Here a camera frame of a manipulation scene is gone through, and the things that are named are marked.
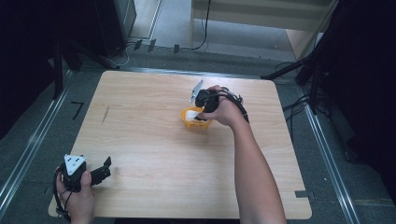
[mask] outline right hand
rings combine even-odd
[[[219,94],[226,94],[225,92],[221,92],[222,88],[220,86],[213,86],[208,88],[208,90],[220,91]],[[198,118],[215,119],[219,123],[230,126],[231,128],[237,126],[240,122],[247,123],[239,108],[225,96],[219,96],[219,107],[215,111],[212,113],[200,113],[198,114]]]

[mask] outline finger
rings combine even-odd
[[[221,86],[219,86],[219,85],[212,86],[212,87],[209,87],[207,89],[210,90],[210,91],[221,91],[222,90]]]
[[[91,194],[91,182],[92,182],[91,173],[89,171],[85,171],[84,173],[82,173],[81,181],[80,181],[81,192]]]
[[[63,192],[66,191],[66,187],[64,186],[64,182],[62,181],[62,174],[61,172],[58,173],[58,176],[56,178],[56,190],[58,193],[62,194]]]
[[[198,118],[200,119],[216,119],[216,113],[199,113]]]

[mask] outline forearm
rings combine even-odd
[[[286,223],[276,182],[244,120],[232,126],[235,145],[235,189],[243,223]]]
[[[83,217],[83,218],[72,218],[71,224],[91,224],[93,223],[93,217]]]

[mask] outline white object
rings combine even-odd
[[[64,155],[64,164],[66,164],[67,173],[72,175],[78,167],[86,160],[83,156]]]
[[[201,78],[201,81],[198,82],[198,84],[194,87],[194,89],[192,89],[192,94],[191,94],[191,98],[190,98],[190,104],[192,104],[192,102],[195,101],[195,98],[197,98],[197,95],[199,93],[199,91],[202,88],[202,85],[204,85],[204,78]]]
[[[197,111],[188,110],[186,112],[186,121],[195,121],[195,117],[199,114]]]

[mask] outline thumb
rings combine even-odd
[[[199,113],[197,115],[198,118],[200,119],[215,119],[216,118],[216,114],[213,113]]]
[[[81,191],[91,191],[91,182],[92,182],[92,177],[91,177],[91,173],[89,171],[85,171],[84,173],[82,173],[82,177],[81,177]]]

